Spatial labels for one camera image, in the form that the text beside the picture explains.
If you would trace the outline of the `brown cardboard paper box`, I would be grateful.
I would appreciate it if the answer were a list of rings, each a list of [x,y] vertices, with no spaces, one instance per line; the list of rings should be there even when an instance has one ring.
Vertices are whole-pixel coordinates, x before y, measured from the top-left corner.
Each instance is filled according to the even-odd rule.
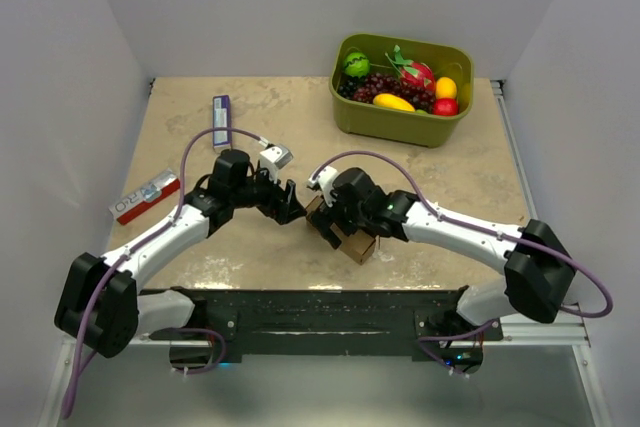
[[[318,231],[311,225],[311,215],[324,214],[329,217],[329,215],[326,213],[326,210],[327,206],[320,196],[316,196],[315,198],[313,198],[306,207],[307,225],[310,228],[314,229],[317,233]],[[374,253],[376,244],[378,243],[376,237],[371,237],[363,231],[357,231],[354,235],[347,236],[346,234],[342,233],[335,224],[332,226],[332,230],[342,240],[341,246],[336,250],[342,252],[357,264],[364,264]]]

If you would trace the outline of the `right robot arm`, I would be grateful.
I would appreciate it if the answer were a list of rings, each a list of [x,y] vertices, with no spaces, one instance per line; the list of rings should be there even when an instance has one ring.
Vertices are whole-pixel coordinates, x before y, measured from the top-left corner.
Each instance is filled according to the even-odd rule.
[[[307,185],[322,200],[312,223],[333,247],[340,244],[333,228],[346,236],[364,231],[441,247],[499,274],[496,281],[458,292],[453,309],[443,317],[456,339],[469,339],[481,325],[511,314],[554,322],[575,277],[566,249],[539,220],[525,226],[492,223],[426,205],[411,192],[384,192],[357,167],[339,172],[327,166],[311,175]]]

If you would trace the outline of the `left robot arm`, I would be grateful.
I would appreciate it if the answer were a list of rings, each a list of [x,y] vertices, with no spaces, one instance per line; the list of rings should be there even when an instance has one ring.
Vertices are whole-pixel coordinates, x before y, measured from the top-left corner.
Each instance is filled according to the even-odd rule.
[[[279,171],[293,156],[282,145],[261,151],[256,164],[241,150],[222,152],[165,219],[100,256],[83,253],[71,264],[54,324],[105,358],[118,355],[132,339],[174,329],[185,339],[200,337],[207,315],[184,289],[143,294],[145,285],[172,260],[211,237],[236,210],[256,208],[286,225],[305,215],[292,180]]]

